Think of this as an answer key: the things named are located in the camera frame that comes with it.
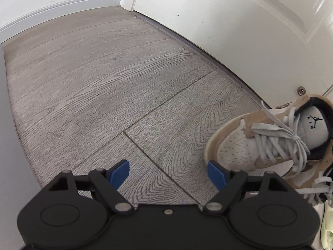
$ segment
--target pale yellow object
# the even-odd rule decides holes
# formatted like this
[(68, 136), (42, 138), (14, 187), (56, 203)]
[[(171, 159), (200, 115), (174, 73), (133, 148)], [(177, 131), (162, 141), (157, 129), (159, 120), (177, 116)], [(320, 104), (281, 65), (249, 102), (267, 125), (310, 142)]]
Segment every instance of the pale yellow object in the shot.
[(325, 202), (325, 212), (323, 222), (321, 224), (321, 244), (325, 250), (332, 250), (333, 248), (333, 208)]

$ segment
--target baseboard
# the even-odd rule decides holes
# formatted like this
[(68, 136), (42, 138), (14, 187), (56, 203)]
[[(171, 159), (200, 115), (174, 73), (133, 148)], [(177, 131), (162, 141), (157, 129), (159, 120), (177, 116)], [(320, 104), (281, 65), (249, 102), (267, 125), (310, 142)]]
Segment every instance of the baseboard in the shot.
[(71, 13), (119, 5), (120, 0), (71, 0), (29, 13), (0, 28), (0, 43), (37, 24)]

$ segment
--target floor plank seam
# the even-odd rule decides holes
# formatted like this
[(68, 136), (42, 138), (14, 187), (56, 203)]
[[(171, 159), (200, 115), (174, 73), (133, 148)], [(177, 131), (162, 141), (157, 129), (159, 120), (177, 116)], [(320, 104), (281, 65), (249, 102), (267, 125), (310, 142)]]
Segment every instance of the floor plank seam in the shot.
[(191, 84), (189, 84), (187, 87), (183, 88), (182, 90), (180, 90), (179, 92), (177, 92), (176, 94), (174, 94), (172, 97), (168, 98), (165, 102), (161, 103), (160, 105), (158, 105), (157, 107), (155, 107), (154, 109), (150, 110), (147, 114), (145, 114), (144, 116), (142, 116), (141, 118), (139, 118), (136, 122), (134, 122), (132, 125), (128, 126), (126, 129), (124, 129), (124, 132), (127, 131), (130, 127), (134, 126), (136, 123), (138, 123), (141, 119), (143, 119), (144, 117), (146, 117), (147, 115), (151, 114), (153, 111), (155, 111), (156, 109), (158, 109), (159, 107), (161, 107), (162, 105), (166, 104), (168, 101), (170, 101), (171, 99), (173, 99), (175, 96), (177, 96), (178, 94), (180, 94), (181, 92), (185, 91), (187, 88), (189, 88), (190, 86), (192, 86), (193, 84), (195, 84), (197, 81), (200, 81), (202, 78), (206, 77), (208, 74), (212, 73), (215, 70), (212, 70), (208, 73), (206, 73), (205, 75), (203, 75), (202, 77), (200, 77), (199, 79), (197, 79), (196, 81), (192, 82)]
[(106, 145), (108, 145), (110, 142), (112, 142), (114, 139), (116, 139), (119, 135), (121, 135), (123, 132), (120, 132), (119, 134), (117, 134), (115, 137), (113, 137), (111, 140), (107, 141), (104, 145), (102, 145), (101, 147), (99, 147), (98, 149), (96, 149), (92, 154), (90, 154), (89, 156), (87, 156), (87, 158), (85, 158), (83, 161), (81, 161), (80, 163), (78, 163), (77, 165), (75, 165), (72, 170), (78, 168), (81, 164), (83, 164), (84, 162), (86, 162), (91, 156), (93, 156), (95, 153), (99, 152), (102, 148), (104, 148)]
[(207, 76), (208, 74), (212, 73), (215, 70), (212, 70), (210, 72), (208, 72), (207, 74), (203, 75), (202, 77), (200, 77), (199, 79), (197, 79), (196, 81), (192, 82), (191, 84), (189, 84), (187, 87), (185, 87), (184, 89), (180, 90), (179, 92), (177, 92), (176, 94), (174, 94), (172, 97), (170, 97), (169, 99), (167, 99), (165, 102), (161, 103), (160, 105), (158, 105), (157, 107), (155, 107), (154, 109), (150, 110), (147, 114), (145, 114), (144, 116), (142, 116), (141, 118), (139, 118), (136, 122), (134, 122), (133, 124), (131, 124), (130, 126), (128, 126), (126, 129), (124, 129), (122, 132), (120, 132), (119, 134), (117, 134), (115, 137), (113, 137), (111, 140), (107, 141), (104, 145), (102, 145), (101, 147), (99, 147), (98, 149), (96, 149), (92, 154), (90, 154), (87, 158), (85, 158), (83, 161), (81, 161), (79, 164), (77, 164), (76, 166), (73, 167), (73, 170), (75, 168), (77, 168), (79, 165), (83, 164), (84, 162), (86, 162), (91, 156), (93, 156), (95, 153), (97, 153), (98, 151), (100, 151), (103, 147), (105, 147), (107, 144), (109, 144), (112, 140), (114, 140), (115, 138), (117, 138), (119, 135), (121, 135), (122, 133), (124, 133), (127, 137), (128, 135), (125, 133), (126, 130), (128, 130), (130, 127), (132, 127), (133, 125), (135, 125), (136, 123), (138, 123), (141, 119), (143, 119), (144, 117), (146, 117), (147, 115), (149, 115), (151, 112), (155, 111), (156, 109), (158, 109), (159, 107), (161, 107), (163, 104), (165, 104), (166, 102), (168, 102), (169, 100), (171, 100), (172, 98), (174, 98), (175, 96), (177, 96), (179, 93), (183, 92), (185, 89), (187, 89), (188, 87), (190, 87), (191, 85), (195, 84), (197, 81), (201, 80), (202, 78), (204, 78), (205, 76)]
[(161, 170), (170, 180), (172, 180), (179, 188), (181, 188), (188, 196), (190, 196), (196, 203), (202, 205), (198, 200), (196, 200), (188, 191), (182, 188), (172, 177), (169, 176), (154, 160), (129, 136), (126, 132), (123, 132), (127, 136), (127, 138), (138, 148), (140, 151), (159, 169)]
[(181, 35), (177, 34), (175, 31), (169, 29), (168, 27), (164, 26), (163, 24), (154, 21), (153, 19), (139, 13), (136, 11), (131, 11), (131, 14), (140, 18), (141, 20), (151, 24), (152, 26), (156, 27), (163, 33), (166, 33), (168, 36), (185, 46), (187, 49), (195, 52), (198, 54), (201, 59), (205, 62), (212, 65), (218, 72), (224, 75), (226, 78), (231, 79), (235, 85), (240, 87), (257, 105), (261, 107), (262, 98), (254, 92), (243, 80), (241, 80), (237, 75), (235, 75), (229, 68), (227, 68), (224, 64), (216, 60), (214, 57), (206, 53), (197, 45), (193, 44), (192, 42), (188, 41), (186, 38), (182, 37)]

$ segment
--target sneaker tongue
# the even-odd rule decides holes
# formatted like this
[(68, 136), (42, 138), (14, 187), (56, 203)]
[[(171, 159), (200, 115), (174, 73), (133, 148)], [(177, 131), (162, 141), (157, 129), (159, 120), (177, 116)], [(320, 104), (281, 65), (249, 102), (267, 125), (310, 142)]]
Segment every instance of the sneaker tongue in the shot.
[(311, 106), (300, 114), (297, 135), (308, 149), (322, 145), (328, 139), (328, 129), (320, 110)]

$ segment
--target door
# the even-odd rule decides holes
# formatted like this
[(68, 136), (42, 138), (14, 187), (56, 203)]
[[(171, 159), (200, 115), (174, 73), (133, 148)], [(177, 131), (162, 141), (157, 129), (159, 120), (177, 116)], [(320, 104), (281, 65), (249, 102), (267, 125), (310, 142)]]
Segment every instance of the door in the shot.
[(333, 0), (136, 0), (134, 10), (219, 60), (271, 107), (333, 84)]

